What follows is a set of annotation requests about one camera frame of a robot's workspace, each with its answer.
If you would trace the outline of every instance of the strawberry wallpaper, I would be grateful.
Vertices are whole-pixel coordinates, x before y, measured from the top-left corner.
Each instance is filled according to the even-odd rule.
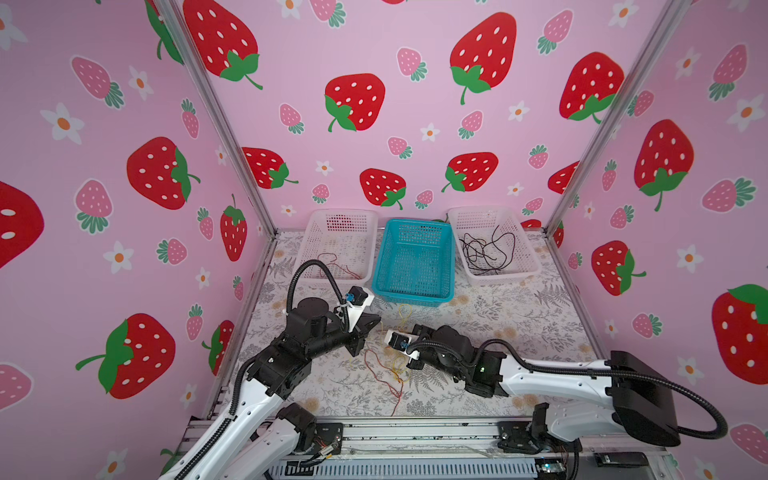
[[[563,220],[559,253],[608,349],[725,415],[685,478],[768,476],[768,4],[694,2]],[[711,419],[677,402],[681,425]]]
[[[282,228],[476,204],[546,223],[666,3],[177,1]]]
[[[0,0],[0,478],[156,478],[267,236],[153,2],[44,3]]]

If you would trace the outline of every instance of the white plastic basket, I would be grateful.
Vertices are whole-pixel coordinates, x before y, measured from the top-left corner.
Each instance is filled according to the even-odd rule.
[[[528,235],[523,230],[520,220],[514,212],[504,207],[459,207],[448,211],[448,219],[453,229],[453,236],[456,240],[456,250],[462,258],[464,271],[472,285],[492,285],[495,283],[507,283],[515,279],[525,278],[530,275],[538,275],[541,272],[541,264],[538,261],[536,252],[528,241]],[[512,247],[515,248],[515,254],[512,262],[503,270],[482,272],[472,270],[467,264],[464,255],[465,233],[475,239],[491,242],[492,235],[494,239],[499,239],[496,245],[507,255],[511,255]],[[503,255],[493,247],[486,247],[485,252],[497,256],[499,261],[492,262],[494,266],[501,265]]]
[[[378,216],[368,210],[316,210],[304,231],[293,272],[307,260],[316,259],[328,266],[339,286],[362,286],[373,271],[378,225]],[[299,284],[330,288],[318,266],[304,270]]]

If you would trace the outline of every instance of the pink wall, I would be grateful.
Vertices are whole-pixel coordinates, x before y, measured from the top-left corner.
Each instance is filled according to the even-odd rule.
[[[550,179],[557,181],[561,170],[568,178],[572,173],[568,166],[579,160],[597,127],[592,118],[573,121],[567,117],[584,102],[581,95],[596,93],[603,98],[620,83],[619,71],[604,56],[579,64],[574,81],[568,80],[571,70],[590,53],[602,52],[626,73],[665,2],[637,0],[622,2],[620,8],[614,8],[613,2],[549,0],[514,6],[498,0],[219,3],[185,0],[187,24],[238,141],[251,149],[254,164],[259,158],[266,161],[262,167],[253,166],[266,188],[260,192],[276,225],[304,228],[318,208],[366,208],[376,210],[384,221],[388,217],[432,219],[444,217],[451,207],[473,204],[502,204],[521,214],[526,204],[535,204],[538,198],[543,200],[541,208],[526,218],[546,223],[560,200],[560,194],[548,187]],[[216,18],[209,13],[211,6]],[[570,14],[558,17],[565,10]],[[509,15],[515,19],[514,29]],[[545,28],[556,17],[552,27]],[[486,19],[480,30],[473,30]],[[543,33],[556,41],[556,49],[548,55],[538,48]],[[237,65],[225,56],[232,49],[239,55],[234,60]],[[258,57],[242,61],[256,53]],[[417,71],[421,62],[424,78],[423,69]],[[458,81],[463,85],[482,91],[482,83],[473,84],[462,73],[466,65],[475,63],[483,68],[479,80],[491,90],[467,91],[461,105],[463,87],[455,82],[450,67],[458,66]],[[594,69],[598,63],[600,71]],[[584,67],[589,68],[586,77],[581,74]],[[341,78],[358,74],[364,75]],[[357,83],[360,88],[352,87]],[[578,84],[577,91],[571,90],[573,84]],[[367,85],[372,90],[363,91]],[[330,111],[342,118],[333,123],[331,132],[334,117],[326,109],[326,93],[332,98]],[[335,102],[350,107],[339,111]],[[515,119],[518,108],[519,122]],[[474,112],[482,113],[482,122]],[[600,111],[597,117],[604,114]],[[360,124],[361,115],[364,122]],[[351,123],[358,131],[345,129]],[[467,133],[462,139],[462,127],[474,135]],[[429,130],[439,133],[430,137],[425,134]],[[538,169],[529,164],[537,145],[547,148],[531,161]],[[474,155],[483,152],[492,155]],[[474,179],[454,179],[459,189],[467,191],[455,190],[446,179],[447,166],[461,173],[458,162],[466,165],[475,157],[478,162],[488,160],[484,166],[498,166],[484,177],[482,170]],[[285,169],[277,170],[283,162],[287,178]],[[267,165],[276,169],[274,177],[269,176]],[[371,180],[372,185],[362,188],[361,173],[371,168],[383,172],[368,172],[363,181]],[[389,184],[383,175],[399,183]],[[407,185],[404,195],[399,185]],[[393,195],[385,197],[386,191]],[[431,195],[421,195],[426,191]],[[327,197],[327,202],[318,204],[314,197]],[[389,200],[392,206],[378,206],[392,197],[399,204]],[[424,200],[421,203],[427,207],[419,209],[417,200]]]
[[[621,120],[616,140],[609,142],[579,192],[579,204],[564,219],[560,254],[578,268],[571,274],[607,347],[632,352],[694,389],[723,412],[732,428],[719,441],[685,437],[673,449],[688,479],[768,476],[768,319],[763,318],[768,119],[761,118],[766,103],[760,104],[768,78],[766,18],[765,2],[693,5],[641,89],[653,94],[650,107],[650,96],[641,95],[646,101],[639,102],[645,105],[637,116]],[[746,46],[746,70],[738,47],[719,74],[719,64],[736,45]],[[721,91],[717,84],[731,81],[735,89],[725,98],[710,99],[710,86]],[[653,180],[660,166],[654,162],[664,159],[672,175],[667,172],[666,181],[659,181],[657,174],[657,181],[638,189]],[[604,167],[610,160],[617,164],[616,178],[605,191]],[[680,175],[685,170],[689,173]],[[676,187],[670,183],[681,176]],[[658,212],[654,185],[666,190]],[[630,223],[624,222],[625,205],[634,210]],[[615,240],[624,245],[603,247]],[[634,277],[628,290],[614,296],[608,290],[619,293],[621,284],[601,274],[616,277],[607,259],[619,250],[631,251],[634,272],[647,275]],[[737,289],[750,284],[759,288]],[[681,425],[712,426],[707,414],[688,401],[677,403],[677,415]]]
[[[185,67],[165,48],[157,58],[146,4],[43,3],[0,5],[0,477],[156,478],[168,460],[161,450],[175,450],[190,416],[204,414],[214,375],[201,343],[237,320],[233,279],[248,291],[266,236],[232,165],[217,161],[219,137]],[[75,62],[94,95],[73,71],[75,56],[104,69]],[[104,99],[104,72],[122,93],[109,97],[124,102],[119,109]],[[184,115],[192,135],[185,98],[196,110],[196,119]],[[170,140],[139,150],[156,137]],[[174,145],[201,180],[187,202],[184,182],[171,180],[184,176],[166,173],[180,167],[175,156],[166,162]],[[129,178],[139,177],[137,191]],[[248,229],[237,261],[220,235],[231,194]],[[210,212],[210,241],[200,207]],[[96,218],[82,230],[85,214]],[[158,260],[163,239],[184,245],[183,261],[173,265],[182,260],[175,242],[169,262]],[[201,268],[210,272],[202,287]],[[202,325],[190,341],[196,304]]]

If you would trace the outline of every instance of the blue plastic basket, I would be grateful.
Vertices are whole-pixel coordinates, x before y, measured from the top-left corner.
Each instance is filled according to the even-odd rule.
[[[438,306],[453,298],[455,242],[447,223],[390,220],[372,289],[392,303]]]

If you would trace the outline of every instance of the white flower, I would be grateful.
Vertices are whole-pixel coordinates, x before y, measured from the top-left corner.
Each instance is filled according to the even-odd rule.
[[[735,8],[739,13],[746,10],[746,7],[748,7],[750,4],[750,0],[730,0],[730,3],[728,4],[728,9]]]
[[[11,48],[11,40],[27,41],[27,37],[12,24],[12,20],[11,7],[0,3],[0,25],[4,27],[0,29],[0,48],[6,51]]]
[[[139,95],[141,95],[141,100],[147,100],[147,95],[154,93],[154,90],[152,90],[152,87],[150,87],[149,83],[147,82],[147,72],[136,71],[136,69],[130,65],[128,65],[128,70],[131,71],[131,77],[132,77],[132,79],[128,81],[128,84],[132,88],[139,90]]]
[[[181,398],[179,399],[179,402],[182,402],[184,404],[184,410],[189,408],[190,403],[197,400],[197,397],[194,394],[194,391],[197,390],[197,385],[190,385],[187,384],[187,388],[184,390],[184,394],[182,394]]]
[[[277,3],[283,6],[283,18],[288,15],[294,18],[300,18],[299,7],[301,6],[301,2],[302,0],[277,0]]]
[[[728,117],[725,123],[736,124],[739,131],[743,132],[750,126],[752,120],[759,120],[766,116],[766,112],[760,108],[765,95],[759,94],[752,101],[739,100],[736,102],[736,113]]]
[[[594,207],[592,207],[592,202],[584,205],[584,216],[588,218],[589,220],[592,220],[592,214],[594,213]]]
[[[696,385],[696,379],[704,378],[704,374],[701,370],[696,368],[695,358],[691,357],[688,360],[685,360],[684,358],[677,357],[677,363],[680,364],[680,368],[677,369],[677,374],[687,378],[691,385]]]
[[[327,177],[328,173],[332,171],[333,169],[329,165],[329,162],[317,162],[317,168],[315,169],[315,172],[320,172]]]
[[[717,473],[715,473],[715,465],[711,463],[704,463],[699,460],[698,457],[694,457],[696,462],[696,476],[701,480],[718,480]]]
[[[614,3],[614,16],[608,22],[608,26],[619,25],[624,28],[627,26],[627,19],[637,13],[640,7],[634,4],[634,0],[624,0],[622,3]]]
[[[427,128],[422,128],[422,133],[422,141],[435,141],[435,137],[437,137],[437,134],[440,133],[440,130],[435,128],[435,124],[429,124],[427,125]]]
[[[53,125],[53,130],[51,132],[54,140],[61,140],[64,137],[69,137],[70,140],[78,145],[82,143],[78,130],[81,130],[85,126],[85,123],[79,118],[70,117],[69,111],[64,104],[60,103],[56,105],[56,111],[40,110],[40,115],[42,115],[48,123]]]
[[[210,272],[207,272],[203,267],[200,267],[200,274],[195,275],[194,279],[197,280],[198,290],[202,290],[204,286],[210,286]]]
[[[605,332],[610,335],[612,339],[616,338],[618,330],[616,330],[613,320],[605,320]]]
[[[688,48],[685,56],[678,60],[674,65],[677,67],[677,73],[674,75],[674,79],[677,80],[684,75],[690,77],[694,72],[694,64],[699,61],[699,58],[701,58],[701,53],[696,53],[693,47]]]
[[[677,256],[680,258],[677,261],[677,267],[686,267],[689,272],[696,271],[696,264],[704,261],[704,257],[696,253],[696,245],[691,245],[686,250],[681,248],[677,249]]]
[[[523,115],[527,114],[529,111],[531,111],[531,109],[525,106],[524,101],[520,100],[520,103],[512,105],[509,108],[509,120],[523,121]]]
[[[104,480],[112,480],[112,477],[125,472],[125,456],[128,453],[128,449],[123,450],[120,453],[109,452],[107,455],[107,464],[96,474],[96,478]]]
[[[219,165],[223,165],[226,167],[227,165],[227,152],[224,150],[224,147],[219,145],[219,147],[216,149],[216,159],[219,161]]]
[[[517,197],[520,194],[520,192],[525,190],[525,187],[521,187],[520,182],[518,182],[512,185],[511,187],[507,187],[507,190],[509,190],[507,192],[507,195],[515,195]]]
[[[131,257],[134,255],[134,249],[124,249],[122,243],[115,242],[113,250],[114,252],[104,254],[104,260],[112,262],[112,274],[119,272],[120,269],[130,270],[133,268],[131,266]]]

